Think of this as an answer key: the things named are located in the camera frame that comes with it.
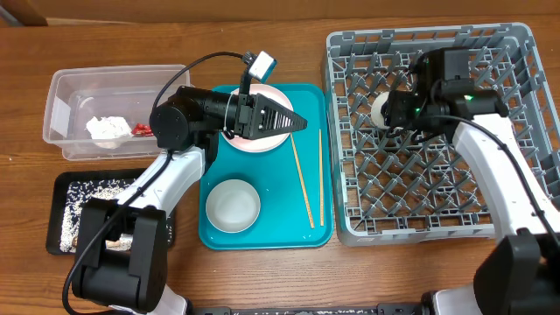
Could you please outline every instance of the black tray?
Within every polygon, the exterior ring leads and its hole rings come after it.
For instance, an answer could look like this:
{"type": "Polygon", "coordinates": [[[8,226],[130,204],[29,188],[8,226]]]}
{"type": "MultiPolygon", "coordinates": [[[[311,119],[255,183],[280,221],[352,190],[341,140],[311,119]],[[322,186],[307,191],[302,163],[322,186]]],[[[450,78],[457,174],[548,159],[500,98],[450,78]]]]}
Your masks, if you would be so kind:
{"type": "MultiPolygon", "coordinates": [[[[60,174],[54,181],[52,191],[51,217],[46,232],[46,251],[53,255],[73,255],[60,250],[60,235],[62,220],[67,201],[67,191],[74,181],[107,180],[107,179],[137,179],[146,169],[108,170],[108,171],[67,171],[60,174]]],[[[175,241],[175,210],[167,218],[167,226],[171,227],[167,244],[170,248],[175,241]]]]}

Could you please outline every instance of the plastic dish rack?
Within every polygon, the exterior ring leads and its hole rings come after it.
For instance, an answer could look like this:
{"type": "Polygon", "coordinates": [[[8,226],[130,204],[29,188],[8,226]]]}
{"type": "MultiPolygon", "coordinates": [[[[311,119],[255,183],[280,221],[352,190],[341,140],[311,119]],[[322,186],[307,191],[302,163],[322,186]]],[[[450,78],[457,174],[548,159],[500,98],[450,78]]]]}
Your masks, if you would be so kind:
{"type": "Polygon", "coordinates": [[[449,46],[468,47],[476,85],[509,105],[521,152],[560,207],[558,117],[525,24],[337,31],[326,40],[325,91],[337,231],[346,245],[494,236],[472,173],[443,137],[413,145],[412,133],[389,139],[370,122],[379,93],[415,87],[411,62],[449,46]]]}

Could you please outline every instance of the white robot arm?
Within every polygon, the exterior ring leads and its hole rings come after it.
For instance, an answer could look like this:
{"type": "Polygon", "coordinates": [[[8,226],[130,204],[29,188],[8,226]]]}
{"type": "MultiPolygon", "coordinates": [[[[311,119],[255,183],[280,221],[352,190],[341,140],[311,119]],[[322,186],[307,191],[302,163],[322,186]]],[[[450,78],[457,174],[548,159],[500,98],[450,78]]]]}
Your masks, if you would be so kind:
{"type": "Polygon", "coordinates": [[[415,130],[417,143],[442,134],[452,141],[495,226],[498,246],[473,283],[424,295],[418,314],[558,314],[560,213],[519,150],[508,105],[497,91],[475,88],[468,64],[463,47],[427,52],[409,69],[414,91],[391,91],[372,106],[372,123],[391,128],[386,137],[415,130]]]}
{"type": "MultiPolygon", "coordinates": [[[[546,197],[529,169],[515,141],[509,118],[488,114],[476,115],[473,121],[492,131],[512,151],[539,207],[544,211],[552,228],[560,233],[560,212],[546,197]]],[[[453,144],[474,173],[492,216],[497,242],[506,235],[517,235],[518,231],[524,228],[533,235],[547,233],[535,215],[535,209],[513,165],[492,139],[473,126],[461,122],[455,130],[453,144]]],[[[433,306],[436,315],[482,315],[472,283],[465,287],[437,292],[433,297],[433,306]]]]}
{"type": "Polygon", "coordinates": [[[157,146],[165,152],[115,200],[91,199],[83,206],[75,263],[62,292],[68,313],[79,314],[68,303],[70,285],[76,297],[126,313],[186,313],[188,302],[165,284],[165,219],[216,159],[221,132],[228,138],[254,140],[307,127],[303,117],[268,97],[249,95],[251,80],[265,82],[275,65],[266,52],[216,52],[194,61],[164,86],[154,101],[150,127],[157,146]],[[224,55],[238,57],[248,65],[241,76],[239,94],[181,86],[158,105],[164,91],[183,72],[224,55]],[[133,233],[129,253],[105,248],[106,239],[116,239],[125,231],[133,233]]]}

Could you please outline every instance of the wooden chopstick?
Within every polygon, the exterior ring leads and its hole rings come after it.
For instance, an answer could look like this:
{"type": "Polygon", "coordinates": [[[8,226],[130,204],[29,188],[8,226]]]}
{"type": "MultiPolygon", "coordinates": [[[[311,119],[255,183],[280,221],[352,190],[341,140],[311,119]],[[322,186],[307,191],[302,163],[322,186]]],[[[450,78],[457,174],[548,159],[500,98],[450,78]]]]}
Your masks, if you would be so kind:
{"type": "Polygon", "coordinates": [[[307,216],[309,217],[309,224],[311,228],[315,228],[315,223],[313,223],[312,209],[309,207],[309,200],[307,199],[307,191],[305,190],[304,174],[301,172],[301,167],[299,166],[298,150],[296,149],[296,143],[294,142],[294,136],[290,134],[291,147],[294,149],[294,158],[296,159],[297,173],[299,173],[299,183],[301,184],[301,190],[304,192],[305,206],[307,207],[307,216]]]}
{"type": "Polygon", "coordinates": [[[323,142],[321,140],[321,129],[318,130],[318,189],[321,227],[323,227],[325,225],[325,203],[323,196],[323,142]]]}

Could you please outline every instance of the black cable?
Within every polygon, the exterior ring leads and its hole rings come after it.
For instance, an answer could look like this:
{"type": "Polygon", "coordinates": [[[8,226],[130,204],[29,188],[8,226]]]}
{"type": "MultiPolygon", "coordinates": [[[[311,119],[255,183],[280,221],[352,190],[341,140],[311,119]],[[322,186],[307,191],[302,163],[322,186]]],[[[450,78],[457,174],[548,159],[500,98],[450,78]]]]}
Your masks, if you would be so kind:
{"type": "Polygon", "coordinates": [[[550,234],[550,237],[552,238],[552,241],[556,245],[556,250],[560,251],[560,241],[558,240],[556,231],[554,231],[554,229],[550,225],[549,221],[544,216],[544,211],[539,207],[539,204],[536,201],[536,197],[533,194],[533,192],[531,191],[531,188],[529,187],[529,182],[527,181],[527,179],[525,178],[525,175],[523,174],[522,168],[520,167],[519,163],[517,163],[517,160],[515,159],[514,154],[511,152],[511,150],[509,150],[508,146],[505,143],[503,143],[490,130],[480,126],[476,122],[470,121],[470,120],[462,118],[462,117],[456,117],[456,116],[452,116],[452,115],[431,115],[431,116],[419,117],[419,118],[415,119],[414,123],[416,123],[417,121],[422,121],[422,120],[427,121],[427,120],[433,120],[433,119],[442,119],[442,120],[447,120],[447,121],[455,121],[455,122],[459,122],[459,123],[466,123],[470,126],[473,126],[477,130],[482,131],[490,139],[492,139],[494,142],[496,142],[496,144],[498,144],[498,146],[504,151],[504,153],[506,153],[506,155],[509,158],[509,161],[511,162],[511,164],[514,166],[515,172],[517,173],[517,176],[519,177],[519,180],[521,181],[521,184],[523,185],[523,188],[525,189],[525,193],[528,195],[528,198],[531,201],[531,204],[533,204],[533,207],[535,208],[536,216],[541,221],[541,223],[544,226],[544,228],[546,229],[547,233],[550,234]]]}
{"type": "Polygon", "coordinates": [[[214,52],[214,53],[210,53],[202,58],[196,59],[195,61],[193,61],[190,65],[184,67],[183,69],[181,69],[181,71],[177,72],[177,74],[175,74],[165,85],[164,87],[161,89],[161,91],[159,91],[159,93],[156,96],[156,100],[154,101],[154,104],[151,108],[151,110],[153,111],[156,106],[159,103],[159,99],[161,99],[161,97],[163,96],[163,94],[165,93],[165,91],[167,90],[167,88],[169,88],[171,86],[171,84],[173,84],[173,82],[178,79],[181,75],[183,75],[185,72],[187,72],[188,70],[190,70],[192,67],[198,65],[200,62],[204,61],[204,60],[209,60],[210,58],[213,57],[217,57],[217,56],[230,56],[230,57],[237,57],[239,59],[243,59],[243,55],[239,54],[237,52],[214,52]]]}
{"type": "Polygon", "coordinates": [[[106,220],[105,223],[103,223],[103,225],[101,226],[101,228],[99,229],[97,234],[89,242],[89,244],[86,246],[84,251],[81,253],[80,257],[78,257],[78,259],[74,263],[73,267],[70,269],[70,272],[68,273],[68,276],[66,276],[66,281],[64,282],[64,288],[62,290],[62,304],[64,305],[64,309],[68,312],[68,314],[71,314],[71,315],[129,314],[127,311],[117,311],[117,310],[98,311],[98,312],[91,312],[91,313],[81,313],[81,312],[75,311],[72,308],[72,306],[70,306],[70,304],[68,303],[68,292],[70,291],[70,284],[72,283],[72,279],[74,278],[74,274],[76,273],[76,270],[81,267],[81,263],[83,262],[84,258],[86,257],[86,254],[89,252],[89,250],[91,250],[91,248],[94,246],[94,244],[96,242],[98,242],[103,236],[105,236],[105,234],[109,231],[110,228],[113,227],[113,224],[115,224],[115,222],[117,220],[121,219],[123,217],[123,215],[126,214],[126,211],[127,211],[128,207],[130,206],[130,204],[136,198],[140,197],[146,191],[146,189],[148,189],[148,187],[150,187],[150,185],[153,184],[153,182],[156,181],[156,179],[158,179],[158,177],[167,168],[167,165],[169,165],[169,163],[172,161],[172,157],[173,157],[173,152],[171,150],[169,150],[167,152],[167,157],[165,159],[164,164],[159,168],[159,170],[157,170],[157,172],[150,179],[148,179],[148,181],[146,181],[144,183],[144,185],[141,185],[140,187],[138,187],[138,190],[132,196],[130,196],[130,198],[128,198],[122,205],[120,205],[115,210],[113,215],[111,215],[111,217],[108,218],[108,220],[106,220]]]}

